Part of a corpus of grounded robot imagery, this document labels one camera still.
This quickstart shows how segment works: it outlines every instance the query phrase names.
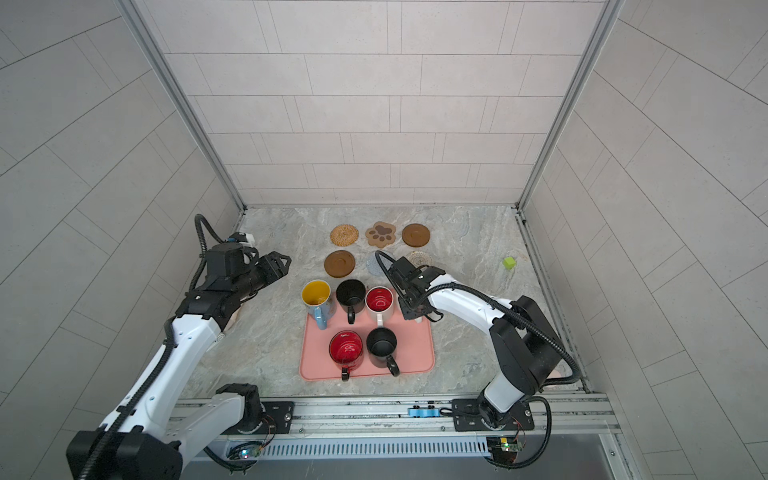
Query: black mug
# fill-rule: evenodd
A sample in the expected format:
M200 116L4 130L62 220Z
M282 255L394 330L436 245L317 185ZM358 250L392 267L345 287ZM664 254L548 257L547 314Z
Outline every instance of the black mug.
M366 307L366 286L360 280L344 280L336 288L336 299L346 308L346 320L352 325L355 314Z
M366 339L368 352L371 354L371 363L379 368L388 368L392 376L400 375L400 367L395 361L395 348L397 337L395 333L384 327L371 330Z

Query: tray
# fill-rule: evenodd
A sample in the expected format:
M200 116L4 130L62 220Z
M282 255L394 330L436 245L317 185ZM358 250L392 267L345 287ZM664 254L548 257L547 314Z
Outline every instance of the tray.
M432 328L429 324L427 319L423 319L421 323L415 320L406 321L398 309L395 309L392 318L384 322L384 326L391 329L397 336L395 360L400 367L401 375L428 372L435 366L435 347L432 345ZM309 381L338 380L341 382L341 368L331 360L328 353L328 344L331 339L342 330L352 330L360 335L365 348L366 337L375 328L376 321L371 319L366 310L356 315L354 325L349 325L346 321L346 309L338 303L336 303L336 314L328 320L328 328L325 330L317 328L315 319L307 315L299 366L301 378ZM362 364L349 373L350 381L361 376L377 375L391 376L392 374L387 368L374 366L366 349L363 352Z

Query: blue clamp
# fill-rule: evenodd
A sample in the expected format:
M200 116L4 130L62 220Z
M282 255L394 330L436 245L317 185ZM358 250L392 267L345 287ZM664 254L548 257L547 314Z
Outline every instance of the blue clamp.
M439 409L408 409L408 416L414 418L439 417Z

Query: wall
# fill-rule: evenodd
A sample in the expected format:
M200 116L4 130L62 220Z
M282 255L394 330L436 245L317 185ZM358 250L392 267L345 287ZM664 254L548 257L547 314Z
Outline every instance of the wall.
M768 3L619 17L525 215L645 476L762 479Z
M0 2L0 468L68 478L238 218L112 2Z
M137 6L247 204L506 204L602 3Z

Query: paw print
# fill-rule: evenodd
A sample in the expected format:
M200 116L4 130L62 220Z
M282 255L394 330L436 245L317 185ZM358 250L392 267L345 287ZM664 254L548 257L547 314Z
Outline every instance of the paw print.
M373 227L370 227L366 231L366 238L368 239L368 245L374 247L384 248L387 245L392 245L397 240L395 237L395 231L397 227L390 223L376 222Z

